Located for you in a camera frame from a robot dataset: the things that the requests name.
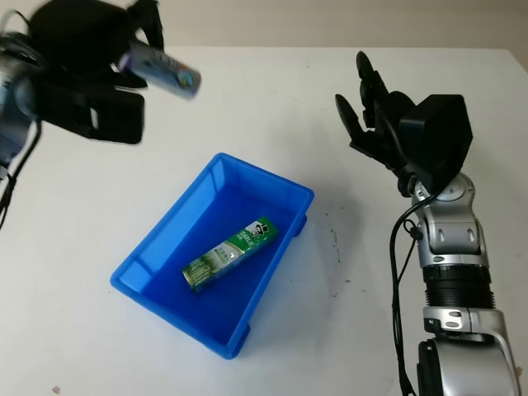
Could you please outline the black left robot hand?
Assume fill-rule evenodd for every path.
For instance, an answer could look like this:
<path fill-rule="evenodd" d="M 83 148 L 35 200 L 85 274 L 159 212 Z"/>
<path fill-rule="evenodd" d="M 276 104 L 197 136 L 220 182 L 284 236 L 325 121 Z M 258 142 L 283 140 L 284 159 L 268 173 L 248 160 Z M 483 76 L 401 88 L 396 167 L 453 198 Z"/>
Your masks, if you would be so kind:
<path fill-rule="evenodd" d="M 149 45 L 164 48 L 157 1 L 125 8 L 105 1 L 48 1 L 30 18 L 31 43 L 46 63 L 32 81 L 71 92 L 145 89 L 143 78 L 112 68 L 139 31 Z"/>

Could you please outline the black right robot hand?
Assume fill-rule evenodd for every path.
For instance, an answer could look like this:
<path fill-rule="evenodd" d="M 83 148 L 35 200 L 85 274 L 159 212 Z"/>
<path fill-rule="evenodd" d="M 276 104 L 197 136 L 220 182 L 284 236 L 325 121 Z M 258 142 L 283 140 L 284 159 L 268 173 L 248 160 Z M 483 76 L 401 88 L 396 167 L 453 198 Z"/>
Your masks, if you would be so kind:
<path fill-rule="evenodd" d="M 416 176 L 403 153 L 398 124 L 415 104 L 402 92 L 390 92 L 362 51 L 356 55 L 356 66 L 361 79 L 360 96 L 365 129 L 361 128 L 358 116 L 347 99 L 341 94 L 335 96 L 337 111 L 351 138 L 350 147 L 382 163 L 398 178 L 400 194 L 410 197 Z"/>

